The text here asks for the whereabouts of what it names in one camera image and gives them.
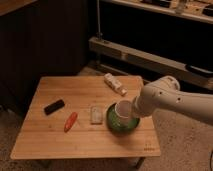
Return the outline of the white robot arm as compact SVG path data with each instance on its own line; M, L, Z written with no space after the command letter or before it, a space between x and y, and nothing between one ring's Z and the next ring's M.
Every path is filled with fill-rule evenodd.
M183 92L172 76L144 85L132 101L131 112L134 117L148 117L157 108L181 113L213 126L213 95Z

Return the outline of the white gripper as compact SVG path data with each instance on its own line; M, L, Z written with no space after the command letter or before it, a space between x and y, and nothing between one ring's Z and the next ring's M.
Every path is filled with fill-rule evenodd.
M136 118L144 116L144 113L138 106L138 97L135 97L132 101L131 114Z

